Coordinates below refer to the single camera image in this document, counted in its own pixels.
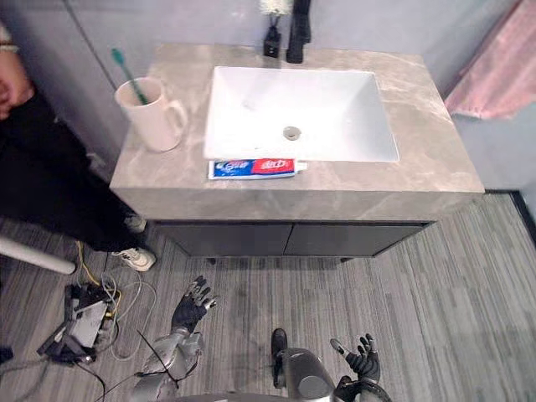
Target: toothpaste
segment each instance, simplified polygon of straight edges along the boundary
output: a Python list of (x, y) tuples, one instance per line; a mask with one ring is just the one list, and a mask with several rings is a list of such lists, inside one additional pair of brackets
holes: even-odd
[(210, 161), (210, 180), (244, 180), (257, 178), (289, 178), (307, 169), (304, 162), (294, 159), (240, 159)]

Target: robotic hand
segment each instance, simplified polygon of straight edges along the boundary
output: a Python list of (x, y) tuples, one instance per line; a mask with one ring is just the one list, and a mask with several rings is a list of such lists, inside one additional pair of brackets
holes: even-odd
[(208, 310), (216, 306), (217, 297), (205, 298), (210, 292), (210, 287), (204, 288), (206, 284), (207, 280), (203, 276), (198, 276), (190, 284), (173, 313), (171, 332), (176, 332), (183, 327), (188, 329), (188, 332), (193, 333), (201, 318)]
[(378, 385), (381, 370), (376, 340), (369, 333), (359, 340), (363, 346), (358, 346), (358, 353), (350, 352), (337, 339), (330, 341), (332, 347), (344, 357), (350, 368), (358, 375), (357, 381), (352, 381), (347, 375), (343, 376), (334, 394), (344, 402), (353, 402), (357, 394), (368, 391), (380, 400), (390, 402), (391, 398)]

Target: white sink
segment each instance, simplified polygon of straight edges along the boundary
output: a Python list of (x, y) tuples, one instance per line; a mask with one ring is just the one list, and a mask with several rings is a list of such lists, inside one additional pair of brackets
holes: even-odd
[(399, 160), (373, 73), (220, 66), (204, 156)]

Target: cabinet door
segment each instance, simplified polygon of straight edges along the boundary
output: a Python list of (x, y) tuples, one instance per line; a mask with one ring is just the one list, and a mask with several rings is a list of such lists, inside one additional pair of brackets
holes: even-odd
[(373, 256), (423, 224), (295, 224), (285, 255)]
[(291, 224), (159, 223), (184, 251), (197, 256), (283, 255)]

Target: pink towel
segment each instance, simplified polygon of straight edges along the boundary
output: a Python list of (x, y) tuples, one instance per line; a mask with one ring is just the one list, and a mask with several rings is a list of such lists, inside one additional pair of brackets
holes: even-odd
[(511, 118), (536, 101), (536, 0), (501, 18), (460, 75), (445, 100), (452, 115)]

